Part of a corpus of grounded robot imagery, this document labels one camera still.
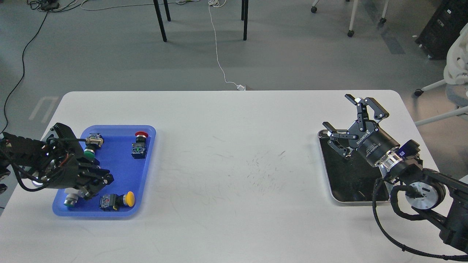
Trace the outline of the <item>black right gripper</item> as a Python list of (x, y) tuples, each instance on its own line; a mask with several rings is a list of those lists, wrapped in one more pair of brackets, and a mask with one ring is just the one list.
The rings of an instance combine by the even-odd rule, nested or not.
[[(323, 122), (323, 126), (330, 133), (329, 146), (343, 158), (349, 158), (351, 151), (356, 149), (358, 153), (373, 167), (380, 165), (384, 155), (396, 148), (400, 144), (382, 130), (375, 121), (368, 121), (369, 115), (367, 106), (370, 106), (375, 120), (383, 120), (389, 117), (389, 113), (373, 97), (355, 98), (351, 94), (345, 94), (351, 103), (356, 106), (357, 120), (352, 124), (346, 133), (339, 133), (329, 122)], [(342, 146), (338, 139), (349, 140), (349, 146)]]

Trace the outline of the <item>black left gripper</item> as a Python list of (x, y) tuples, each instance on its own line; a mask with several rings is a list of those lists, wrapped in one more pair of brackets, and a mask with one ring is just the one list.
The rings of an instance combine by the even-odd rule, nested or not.
[(110, 170), (100, 168), (100, 162), (96, 158), (67, 155), (55, 159), (51, 165), (51, 188), (79, 189), (85, 200), (95, 197), (106, 185), (114, 181)]

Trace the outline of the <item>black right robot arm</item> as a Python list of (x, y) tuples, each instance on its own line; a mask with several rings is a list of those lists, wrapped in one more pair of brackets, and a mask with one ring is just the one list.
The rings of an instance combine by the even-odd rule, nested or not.
[[(424, 168), (419, 157), (419, 144), (414, 140), (400, 145), (379, 126), (389, 113), (373, 98), (356, 98), (346, 94), (356, 106), (356, 120), (346, 130), (337, 130), (323, 122), (328, 131), (328, 145), (344, 159), (357, 151), (372, 167), (385, 174), (373, 185), (372, 210), (384, 236), (402, 251), (446, 261), (467, 261), (467, 191), (466, 183)], [(393, 212), (410, 221), (427, 220), (437, 227), (443, 243), (462, 251), (461, 256), (430, 254), (406, 246), (392, 238), (382, 227), (376, 205), (377, 191), (384, 183), (392, 185), (389, 200)]]

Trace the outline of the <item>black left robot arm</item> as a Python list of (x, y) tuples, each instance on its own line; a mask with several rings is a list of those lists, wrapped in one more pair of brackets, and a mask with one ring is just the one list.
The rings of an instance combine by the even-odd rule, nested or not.
[(26, 191), (72, 188), (89, 200), (114, 181), (110, 170), (101, 168), (95, 157), (102, 145), (100, 134), (77, 138), (62, 123), (55, 123), (44, 141), (3, 132), (1, 178), (10, 175), (11, 166), (18, 184)]

